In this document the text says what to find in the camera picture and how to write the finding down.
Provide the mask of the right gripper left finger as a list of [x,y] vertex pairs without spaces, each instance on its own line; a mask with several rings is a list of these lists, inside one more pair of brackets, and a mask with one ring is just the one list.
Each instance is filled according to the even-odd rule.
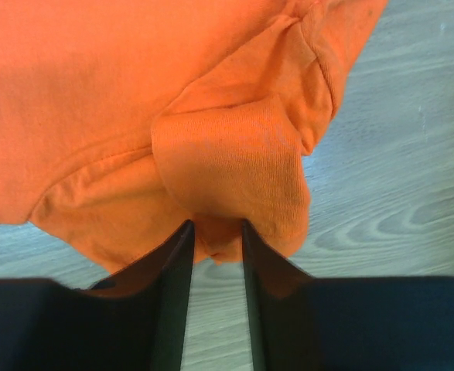
[[192,222],[88,289],[0,279],[0,370],[178,370],[192,278]]

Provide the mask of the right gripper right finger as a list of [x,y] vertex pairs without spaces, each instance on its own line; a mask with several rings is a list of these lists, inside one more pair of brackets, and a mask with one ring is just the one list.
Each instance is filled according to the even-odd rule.
[[317,278],[242,226],[256,370],[454,370],[454,277]]

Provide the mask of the orange t-shirt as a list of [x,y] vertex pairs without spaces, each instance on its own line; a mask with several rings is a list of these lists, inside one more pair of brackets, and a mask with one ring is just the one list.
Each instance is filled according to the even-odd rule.
[[304,243],[310,155],[384,1],[0,1],[0,224],[110,272],[184,221]]

